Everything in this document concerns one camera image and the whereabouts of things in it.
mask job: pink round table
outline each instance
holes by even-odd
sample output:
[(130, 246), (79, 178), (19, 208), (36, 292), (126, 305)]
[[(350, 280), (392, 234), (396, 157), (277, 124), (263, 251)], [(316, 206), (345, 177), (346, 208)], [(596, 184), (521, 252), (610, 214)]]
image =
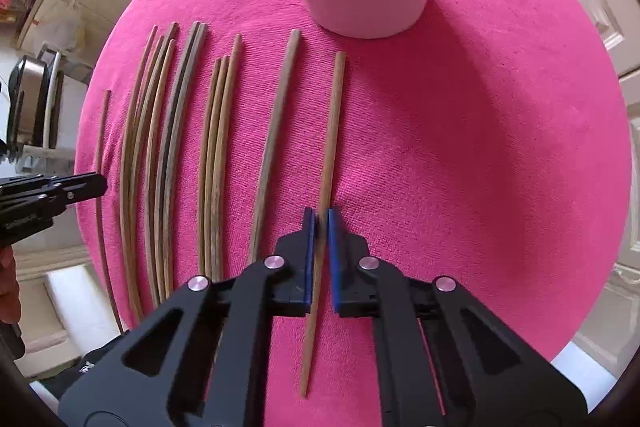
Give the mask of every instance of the pink round table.
[[(284, 49), (290, 30), (300, 28), (264, 253), (298, 229), (306, 204), (317, 204), (333, 57), (344, 50), (334, 201), (346, 225), (407, 275), (457, 277), (548, 359), (571, 339), (615, 260), (630, 183), (617, 77), (576, 0), (429, 0), (412, 28), (375, 41), (323, 30), (302, 0), (133, 0), (95, 69), (76, 158), (79, 172), (94, 169), (102, 94), (112, 89), (104, 227), (129, 324), (118, 223), (123, 124), (148, 33), (174, 20), (180, 50), (194, 20), (210, 28), (180, 146), (175, 285), (197, 272), (196, 178), (213, 60), (242, 33), (225, 189), (225, 274), (233, 277), (246, 261)], [(149, 311), (142, 212), (141, 199), (138, 280)], [(78, 218), (99, 263), (93, 203), (79, 205)], [(307, 400), (297, 393), (304, 322), (274, 326), (268, 426), (380, 424), (370, 322), (338, 319), (325, 294)]]

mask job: red flower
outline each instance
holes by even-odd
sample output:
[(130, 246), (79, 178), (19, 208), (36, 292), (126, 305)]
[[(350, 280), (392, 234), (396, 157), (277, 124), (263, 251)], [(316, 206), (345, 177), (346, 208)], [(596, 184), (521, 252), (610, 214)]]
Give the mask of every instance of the red flower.
[(0, 0), (0, 10), (8, 10), (11, 8), (11, 0)]

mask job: metal screw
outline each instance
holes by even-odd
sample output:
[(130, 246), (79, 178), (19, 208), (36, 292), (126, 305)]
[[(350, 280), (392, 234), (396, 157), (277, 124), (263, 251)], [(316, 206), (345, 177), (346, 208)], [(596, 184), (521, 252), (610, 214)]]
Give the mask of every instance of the metal screw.
[(280, 255), (270, 255), (264, 260), (264, 265), (269, 270), (275, 270), (284, 266), (284, 257)]
[(358, 264), (363, 270), (375, 270), (378, 266), (380, 266), (380, 259), (367, 255), (366, 257), (360, 259), (360, 262)]
[(196, 275), (195, 277), (191, 277), (191, 279), (189, 279), (187, 286), (190, 290), (199, 292), (209, 286), (209, 279), (202, 275)]
[(452, 292), (456, 289), (456, 282), (451, 277), (438, 277), (436, 288), (441, 292)]

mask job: chopstick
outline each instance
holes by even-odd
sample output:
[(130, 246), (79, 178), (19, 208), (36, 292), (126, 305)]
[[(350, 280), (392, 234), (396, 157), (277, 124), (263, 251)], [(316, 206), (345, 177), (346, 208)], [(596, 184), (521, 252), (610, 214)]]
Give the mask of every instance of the chopstick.
[(266, 207), (267, 191), (269, 188), (269, 177), (271, 166), (273, 166), (273, 157), (278, 141), (278, 130), (282, 121), (282, 113), (284, 111), (284, 102), (287, 97), (287, 88), (289, 87), (289, 79), (291, 71), (296, 59), (296, 51), (300, 42), (300, 30), (291, 30), (289, 42), (280, 68), (280, 79), (278, 80), (278, 89), (271, 110), (271, 120), (269, 122), (269, 130), (262, 152), (262, 162), (260, 165), (260, 177), (258, 178), (258, 189), (255, 195), (254, 203), (254, 219), (251, 225), (251, 236), (249, 240), (249, 252), (247, 256), (247, 264), (254, 263), (260, 257), (260, 238), (262, 237), (262, 226), (264, 223), (264, 213)]
[(154, 100), (154, 108), (151, 114), (151, 123), (149, 125), (149, 138), (146, 143), (146, 171), (145, 171), (145, 242), (146, 242), (146, 265), (149, 274), (149, 286), (152, 289), (152, 295), (158, 296), (158, 303), (164, 301), (161, 296), (164, 295), (164, 283), (160, 284), (158, 277), (158, 267), (161, 266), (159, 252), (156, 250), (156, 172), (158, 164), (158, 133), (160, 127), (160, 113), (162, 112), (162, 100), (166, 90), (166, 80), (169, 76), (171, 61), (174, 58), (175, 40), (171, 39), (164, 55), (162, 69), (158, 79), (158, 89), (156, 90), (156, 99)]
[[(162, 64), (164, 63), (164, 57), (169, 45), (169, 41), (175, 37), (178, 31), (178, 23), (173, 22), (169, 25), (166, 36), (161, 36), (156, 43), (154, 50), (154, 59), (151, 61), (150, 67), (147, 71), (148, 79), (146, 83), (145, 96), (143, 98), (142, 108), (139, 111), (138, 127), (136, 133), (136, 141), (134, 145), (134, 157), (133, 157), (133, 175), (130, 183), (130, 207), (129, 210), (133, 214), (136, 209), (136, 203), (138, 199), (138, 187), (140, 177), (140, 161), (143, 156), (143, 152), (146, 152), (146, 140), (150, 135), (150, 126), (152, 119), (152, 110), (154, 107), (154, 101), (156, 94), (158, 93), (158, 82), (160, 80), (160, 71)], [(146, 217), (146, 198), (145, 198), (145, 217)], [(145, 219), (145, 259), (146, 259), (146, 275), (149, 284), (149, 291), (151, 294), (151, 301), (154, 309), (158, 307), (158, 289), (156, 287), (156, 276), (153, 262), (153, 246), (150, 243), (147, 235), (148, 221)], [(136, 243), (136, 229), (133, 229), (131, 236), (131, 243)]]
[(151, 51), (151, 45), (158, 26), (154, 26), (149, 33), (146, 46), (140, 59), (138, 73), (133, 85), (133, 92), (129, 100), (129, 109), (127, 111), (127, 120), (124, 127), (124, 136), (122, 138), (122, 151), (120, 157), (120, 236), (122, 238), (122, 257), (125, 267), (125, 280), (127, 283), (127, 293), (129, 295), (129, 304), (137, 322), (142, 318), (142, 304), (140, 303), (140, 293), (138, 291), (138, 279), (136, 276), (136, 256), (131, 251), (130, 238), (130, 214), (129, 214), (129, 176), (130, 176), (130, 149), (131, 140), (133, 138), (133, 124), (135, 120), (136, 105), (138, 104), (138, 94), (140, 93), (140, 83), (145, 73), (146, 62)]
[(322, 267), (326, 243), (326, 211), (331, 205), (331, 192), (334, 179), (335, 148), (338, 139), (340, 123), (340, 105), (342, 103), (342, 83), (344, 79), (344, 52), (337, 52), (334, 61), (334, 77), (331, 87), (331, 102), (329, 107), (329, 122), (324, 139), (324, 162), (322, 164), (322, 178), (320, 184), (320, 198), (318, 204), (319, 231), (314, 245), (314, 288), (311, 311), (306, 319), (305, 340), (303, 343), (302, 365), (300, 367), (300, 396), (306, 397), (309, 375), (314, 355), (316, 337), (316, 322), (318, 321), (318, 305), (322, 284)]
[(168, 297), (168, 295), (166, 294), (164, 272), (161, 273), (160, 271), (160, 267), (164, 267), (164, 258), (167, 254), (166, 251), (164, 251), (164, 241), (162, 239), (164, 237), (163, 229), (166, 225), (166, 223), (162, 221), (162, 217), (164, 216), (164, 176), (166, 173), (167, 163), (169, 161), (169, 147), (171, 145), (171, 136), (174, 126), (176, 106), (178, 103), (178, 94), (180, 92), (180, 86), (182, 85), (182, 78), (184, 76), (184, 70), (187, 66), (189, 53), (191, 52), (191, 47), (193, 45), (193, 39), (199, 26), (199, 22), (195, 22), (193, 23), (193, 25), (191, 25), (185, 47), (182, 51), (182, 55), (180, 56), (180, 62), (178, 64), (178, 69), (175, 72), (174, 83), (172, 86), (171, 95), (169, 97), (169, 105), (166, 108), (166, 112), (164, 115), (164, 126), (162, 127), (162, 136), (160, 140), (159, 166), (158, 170), (156, 171), (156, 195), (154, 201), (154, 242), (156, 248), (156, 261), (158, 259), (160, 260), (160, 263), (156, 266), (156, 270), (158, 276), (159, 298), (161, 302), (166, 300), (166, 298)]
[(220, 107), (220, 123), (218, 124), (218, 136), (216, 140), (216, 157), (213, 165), (213, 182), (211, 196), (211, 280), (217, 282), (223, 277), (222, 259), (222, 218), (223, 196), (225, 190), (226, 167), (226, 138), (228, 136), (229, 115), (234, 84), (238, 73), (240, 52), (242, 49), (242, 35), (236, 34), (234, 45), (231, 49), (229, 67), (226, 70), (225, 91)]
[(213, 174), (216, 159), (216, 143), (218, 142), (218, 126), (220, 124), (220, 109), (222, 107), (222, 97), (225, 90), (226, 71), (229, 66), (229, 57), (225, 55), (220, 62), (220, 71), (218, 71), (218, 80), (216, 82), (216, 93), (213, 98), (213, 107), (211, 109), (211, 117), (209, 118), (209, 138), (207, 143), (207, 164), (205, 171), (205, 191), (204, 191), (204, 266), (205, 275), (212, 279), (212, 227), (211, 220), (213, 197)]
[[(107, 122), (107, 112), (109, 110), (109, 101), (111, 99), (111, 91), (106, 90), (102, 97), (102, 113), (100, 115), (100, 127), (98, 128), (98, 143), (96, 145), (95, 155), (95, 171), (98, 174), (102, 173), (102, 154), (104, 152), (104, 128)], [(98, 234), (98, 252), (100, 253), (100, 263), (102, 264), (102, 278), (104, 279), (104, 286), (107, 289), (107, 295), (109, 296), (109, 304), (111, 305), (111, 311), (113, 312), (113, 318), (118, 325), (118, 331), (124, 333), (122, 328), (122, 321), (120, 320), (120, 314), (118, 313), (118, 306), (116, 305), (116, 299), (113, 295), (113, 286), (111, 285), (111, 277), (109, 276), (109, 265), (107, 264), (107, 252), (104, 247), (104, 227), (102, 224), (102, 197), (95, 198), (95, 228)]]
[(164, 207), (162, 209), (162, 248), (164, 250), (164, 286), (165, 295), (168, 298), (174, 291), (174, 263), (173, 263), (173, 219), (174, 213), (174, 190), (177, 153), (182, 136), (182, 126), (184, 123), (184, 104), (187, 99), (191, 79), (193, 77), (193, 68), (198, 60), (198, 55), (204, 44), (207, 35), (207, 25), (201, 23), (198, 26), (196, 35), (193, 38), (193, 44), (189, 50), (189, 57), (184, 68), (184, 74), (180, 83), (178, 98), (175, 103), (174, 124), (172, 126), (171, 138), (169, 141), (169, 152), (167, 156), (166, 172), (164, 176)]
[(210, 277), (205, 270), (205, 233), (204, 233), (204, 200), (205, 181), (207, 178), (207, 145), (209, 144), (209, 121), (213, 109), (213, 98), (218, 85), (218, 73), (220, 73), (220, 59), (213, 63), (209, 92), (207, 93), (207, 103), (204, 108), (202, 119), (202, 138), (200, 140), (200, 162), (198, 164), (198, 272)]

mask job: dark fabric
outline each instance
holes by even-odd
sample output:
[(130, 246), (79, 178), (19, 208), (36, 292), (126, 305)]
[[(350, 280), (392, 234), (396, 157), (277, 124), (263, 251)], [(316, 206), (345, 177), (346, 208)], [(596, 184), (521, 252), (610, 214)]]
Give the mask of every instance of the dark fabric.
[(65, 394), (66, 390), (71, 385), (87, 374), (96, 363), (98, 363), (104, 355), (106, 355), (116, 344), (124, 338), (127, 333), (123, 333), (119, 337), (116, 337), (108, 344), (105, 344), (98, 349), (89, 351), (76, 365), (65, 369), (58, 373), (55, 377), (45, 378), (40, 380), (40, 383), (58, 400)]

